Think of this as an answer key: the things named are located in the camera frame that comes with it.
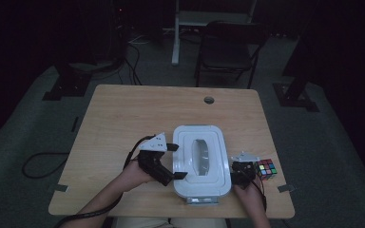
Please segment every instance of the person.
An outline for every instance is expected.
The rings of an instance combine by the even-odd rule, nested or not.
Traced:
[[[137,161],[132,160],[129,165],[123,170],[123,172],[118,175],[114,180],[112,180],[104,189],[102,189],[85,207],[83,207],[78,212],[78,214],[100,210],[108,206],[109,202],[115,201],[119,196],[122,195],[123,192],[128,192],[138,187],[139,185],[150,181],[154,181],[154,179],[146,174],[145,171],[139,167]],[[255,179],[256,184],[259,184],[259,182],[260,180]],[[241,189],[237,185],[233,185],[233,188],[248,216],[251,220],[253,220],[254,226],[256,228],[269,228],[269,220],[266,217],[265,211],[263,209],[262,200],[259,196],[257,188],[253,184],[250,184],[245,189]],[[61,228],[102,227],[102,224],[104,223],[107,215],[108,213],[104,213],[97,217],[70,220],[61,225]],[[194,222],[201,221],[200,218],[193,218],[193,220]],[[217,219],[213,220],[211,218],[209,220],[211,220],[215,224],[219,222]],[[184,223],[184,218],[179,219],[178,222]],[[161,224],[159,226],[156,224],[152,227],[174,227],[174,225],[167,226],[167,224]]]

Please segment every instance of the dark background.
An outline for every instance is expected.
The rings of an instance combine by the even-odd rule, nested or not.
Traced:
[[[239,0],[182,2],[181,10],[248,6]],[[94,64],[116,58],[117,49],[107,50],[109,42],[117,43],[109,34],[119,23],[160,42],[162,28],[174,25],[174,1],[95,3],[0,1],[0,128],[34,79],[55,61]],[[274,35],[300,37],[284,75],[307,77],[323,87],[365,164],[365,0],[259,1],[255,21],[268,24]]]

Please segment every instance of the desk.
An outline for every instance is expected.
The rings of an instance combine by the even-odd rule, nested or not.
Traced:
[[[204,97],[215,102],[206,104]],[[248,151],[261,159],[272,159],[278,174],[264,182],[267,216],[288,219],[295,214],[283,171],[262,110],[259,95],[251,89],[99,85],[94,92],[78,136],[70,151],[59,184],[49,206],[53,215],[77,213],[123,169],[127,153],[146,135],[164,132],[172,143],[174,129],[184,124],[213,124],[224,136],[228,157]],[[162,164],[172,170],[172,152]],[[150,182],[125,193],[109,213],[116,217],[245,218],[236,195],[228,193],[216,206],[195,207],[174,192]]]
[[[174,26],[174,47],[171,64],[176,66],[180,60],[180,26],[205,27],[212,21],[233,21],[251,23],[257,0],[251,2],[248,13],[205,12],[205,11],[180,11],[180,0],[176,0],[176,14]]]

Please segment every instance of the rubik's cube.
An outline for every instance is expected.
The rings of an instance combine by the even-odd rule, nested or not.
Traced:
[[[255,161],[254,165],[261,180],[272,179],[277,174],[277,169],[272,160]]]

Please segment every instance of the gray carpet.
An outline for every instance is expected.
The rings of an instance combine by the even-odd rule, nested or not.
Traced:
[[[185,36],[198,41],[196,36]],[[140,50],[137,74],[148,86],[194,86],[198,45],[182,41],[180,64],[171,65],[172,39],[162,44],[137,40]],[[260,96],[287,182],[296,215],[290,227],[365,227],[365,169],[322,89],[309,84],[306,91],[320,112],[281,107],[272,83],[290,83],[281,73],[295,41],[272,37],[260,53],[252,88]],[[128,49],[133,64],[137,52]],[[77,65],[84,69],[91,66]],[[58,217],[48,213],[53,187],[61,170],[41,179],[22,175],[25,160],[39,152],[68,152],[83,119],[94,87],[99,84],[130,84],[129,70],[95,74],[86,96],[43,102],[58,74],[52,67],[39,76],[0,131],[0,227],[53,227]],[[202,86],[246,88],[247,77],[203,77]],[[75,118],[79,118],[72,131]],[[38,175],[54,168],[66,156],[46,156],[28,172]],[[271,220],[273,227],[286,227]],[[252,227],[249,219],[232,219],[233,228]]]

